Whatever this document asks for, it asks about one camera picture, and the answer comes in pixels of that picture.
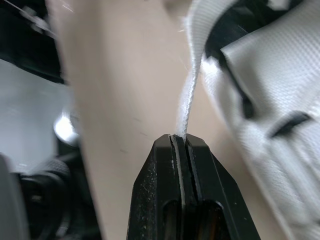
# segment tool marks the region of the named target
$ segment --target black plastic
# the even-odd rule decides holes
[[[128,240],[259,240],[234,179],[205,142],[157,139],[132,190]]]

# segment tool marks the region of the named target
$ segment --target white textured fabric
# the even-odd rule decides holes
[[[187,18],[192,72],[183,89],[177,134],[184,137],[208,35],[232,0],[198,0]],[[320,239],[320,1],[309,0],[224,47],[255,115],[245,119],[241,98],[217,61],[202,61],[203,85],[218,108],[287,237]],[[294,111],[312,120],[287,136],[270,137]]]

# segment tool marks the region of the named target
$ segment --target beige panel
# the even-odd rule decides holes
[[[184,0],[49,0],[105,239],[126,238],[135,177],[155,139],[175,130],[189,64]],[[198,84],[189,133],[237,181],[263,240],[284,236]]]

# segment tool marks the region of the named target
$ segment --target white strap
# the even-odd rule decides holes
[[[213,0],[195,0],[190,7],[185,28],[192,68],[180,96],[175,132],[184,140],[206,41],[216,21],[235,1],[215,0],[213,4]]]

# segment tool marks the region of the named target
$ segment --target gray surface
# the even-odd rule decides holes
[[[0,155],[0,239],[28,240],[29,232],[22,195]]]
[[[69,103],[65,85],[0,60],[0,153],[27,172],[54,153],[53,123]]]

